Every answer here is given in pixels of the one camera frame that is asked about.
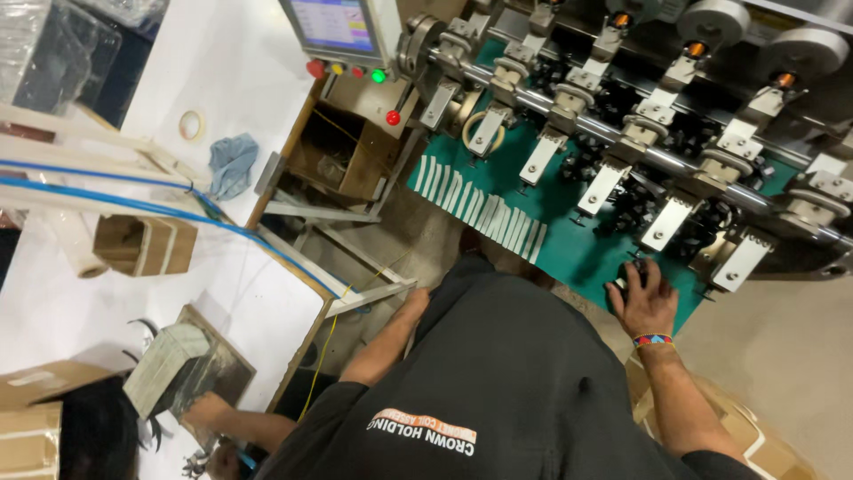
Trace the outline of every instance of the white tape strip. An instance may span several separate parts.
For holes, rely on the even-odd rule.
[[[518,254],[521,251],[521,247],[525,245],[525,234],[527,233],[527,229],[531,226],[531,220],[527,217],[527,214],[521,212],[521,219],[519,219],[519,229],[514,233],[518,239],[515,241],[515,246],[513,247],[513,253]]]
[[[498,198],[498,196],[489,195],[489,199],[486,201],[485,207],[483,207],[483,213],[480,215],[479,220],[477,220],[477,226],[474,228],[482,234],[485,234],[485,229],[489,227],[489,223],[491,222],[491,216],[495,214]]]
[[[536,237],[536,232],[539,231],[539,220],[533,220],[533,226],[531,227],[531,232],[527,236],[527,242],[525,243],[525,251],[521,254],[521,258],[527,258],[527,255],[531,252],[531,248],[533,247],[533,239]]]
[[[471,182],[465,184],[465,190],[462,192],[462,199],[459,201],[459,207],[456,207],[456,218],[462,218],[462,213],[465,212],[465,202],[468,200],[468,195],[471,193]]]
[[[435,199],[435,204],[441,206],[444,201],[444,194],[447,193],[447,184],[450,182],[450,165],[444,166],[444,177],[441,179],[441,186],[438,188],[438,198]]]
[[[456,206],[456,200],[459,199],[459,192],[462,191],[462,174],[459,172],[453,172],[453,179],[456,182],[456,188],[453,190],[453,196],[450,197],[450,202],[445,202],[447,203],[447,207],[444,208],[451,214],[453,213],[453,207]]]
[[[505,237],[509,238],[509,235],[507,235],[507,225],[509,225],[509,217],[512,216],[513,210],[503,202],[501,202],[501,208],[503,209],[503,216],[501,217],[501,224],[497,227],[495,241],[503,244],[503,239]]]
[[[27,438],[28,436],[59,435],[59,429],[38,429],[27,431],[13,431],[12,433],[0,434],[0,440],[14,440],[15,438]]]
[[[477,206],[477,202],[479,201],[480,192],[478,189],[474,189],[473,195],[471,195],[471,203],[468,203],[468,210],[465,212],[465,218],[462,219],[463,222],[471,225],[471,217],[474,213],[474,208]]]
[[[415,191],[421,191],[421,182],[424,179],[424,172],[427,169],[427,156],[421,155],[421,170],[418,171],[418,181],[415,182]]]
[[[531,254],[531,263],[533,265],[536,265],[536,260],[539,258],[539,250],[542,248],[546,232],[548,232],[548,225],[542,224],[542,228],[539,229],[539,238],[536,240],[536,247],[533,248],[533,253]]]
[[[429,197],[429,187],[432,185],[432,177],[435,175],[435,157],[430,157],[429,173],[426,174],[426,182],[424,182],[424,190],[421,195],[424,198]]]
[[[429,189],[429,196],[426,198],[430,202],[435,200],[435,194],[438,192],[438,187],[441,185],[441,171],[444,170],[441,165],[435,166],[435,177],[432,177],[432,187]]]
[[[449,211],[450,200],[453,198],[453,194],[459,190],[459,177],[457,177],[457,175],[459,175],[459,172],[454,170],[453,179],[450,181],[450,187],[447,189],[447,194],[444,195],[444,202],[442,202],[441,208],[443,208],[445,212]]]

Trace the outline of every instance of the control panel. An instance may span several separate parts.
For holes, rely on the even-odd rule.
[[[396,0],[279,0],[293,25],[306,65],[325,73],[370,77],[380,84],[397,77],[392,66],[402,33]]]

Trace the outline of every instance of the colorful wristband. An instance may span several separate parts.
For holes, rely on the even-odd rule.
[[[668,343],[675,347],[675,344],[672,342],[672,337],[665,333],[644,333],[634,337],[634,348],[639,348],[643,345],[652,345],[654,343]]]

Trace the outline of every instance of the electrical wire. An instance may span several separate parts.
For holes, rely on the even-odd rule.
[[[394,265],[395,263],[402,260],[403,257],[408,255],[410,251],[412,251],[412,248],[409,248],[408,250],[406,250],[395,261],[389,263],[388,265],[383,266],[381,270],[379,270],[373,277],[370,278],[370,280],[368,280],[367,282],[364,282],[364,286],[367,286],[367,283],[373,281],[374,278],[379,277],[391,265]],[[350,289],[352,288],[352,285],[353,284],[350,284],[350,286],[346,287],[346,290],[344,290],[344,295],[340,296],[341,298],[344,298],[346,293],[350,291]],[[302,407],[302,413],[299,414],[299,419],[296,420],[297,422],[301,422],[302,418],[305,416],[305,412],[308,411],[308,405],[311,403],[311,394],[314,393],[314,384],[317,381],[317,375],[320,373],[320,367],[322,366],[322,359],[326,357],[326,347],[328,347],[328,341],[332,339],[332,334],[334,333],[334,326],[337,324],[338,324],[338,315],[335,315],[334,319],[332,319],[332,330],[329,331],[328,337],[326,337],[326,342],[322,345],[322,351],[320,352],[320,359],[317,362],[317,369],[314,371],[314,378],[311,379],[311,388],[308,390],[308,398],[305,399],[305,406]]]
[[[101,193],[91,190],[79,189],[76,187],[69,187],[66,185],[54,185],[54,184],[42,184],[39,182],[34,182],[32,180],[24,180],[24,179],[12,179],[12,178],[0,178],[0,185],[7,185],[11,187],[25,188],[28,190],[39,190],[45,191],[48,193],[54,193],[58,195],[64,196],[75,196],[77,198],[85,198],[87,200],[95,200],[98,202],[112,203],[113,205],[120,205],[121,207],[129,207],[135,208],[137,210],[142,210],[146,212],[151,212],[155,214],[162,214],[165,216],[175,217],[181,220],[190,220],[196,221],[208,225],[218,226],[219,228],[223,228],[228,231],[232,231],[233,233],[237,233],[243,237],[246,237],[258,245],[264,247],[280,256],[282,259],[288,261],[289,263],[296,266],[302,273],[307,275],[309,278],[320,284],[324,289],[328,290],[335,298],[340,298],[334,290],[328,287],[323,281],[317,278],[313,273],[306,270],[303,266],[301,266],[297,261],[290,258],[289,256],[282,253],[280,250],[276,249],[269,242],[264,240],[261,236],[258,235],[257,232],[248,230],[246,228],[242,228],[236,225],[229,225],[223,223],[221,221],[208,219],[207,217],[202,217],[197,214],[193,214],[190,212],[186,212],[183,210],[179,210],[177,208],[166,207],[163,205],[157,205],[155,203],[144,202],[142,200],[134,200],[131,198],[123,198],[121,196],[109,195],[107,193]]]
[[[212,208],[214,212],[219,215],[224,215],[223,211],[219,208],[219,206],[214,203],[211,199],[207,198],[205,194],[195,189],[193,186],[193,181],[189,180],[189,186],[185,184],[179,184],[175,182],[167,182],[165,180],[152,180],[152,179],[143,179],[140,177],[134,177],[131,175],[118,175],[117,173],[104,173],[104,172],[96,172],[94,170],[84,170],[82,168],[69,168],[69,167],[53,167],[50,165],[39,165],[37,163],[29,163],[26,161],[13,161],[13,160],[3,160],[0,159],[0,166],[6,167],[18,167],[18,168],[27,168],[31,170],[44,170],[46,172],[57,172],[57,173],[70,173],[72,175],[84,175],[86,177],[97,177],[100,179],[110,179],[110,180],[124,180],[125,182],[136,182],[139,184],[151,184],[158,185],[162,187],[175,188],[179,190],[192,192],[196,198],[202,200],[208,207]]]

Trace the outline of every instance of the red emergency stop button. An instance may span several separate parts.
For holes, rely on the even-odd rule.
[[[305,64],[308,73],[315,79],[321,79],[326,74],[326,62],[314,59]]]
[[[396,110],[392,110],[385,115],[385,121],[388,122],[388,125],[395,126],[400,123],[400,113]]]

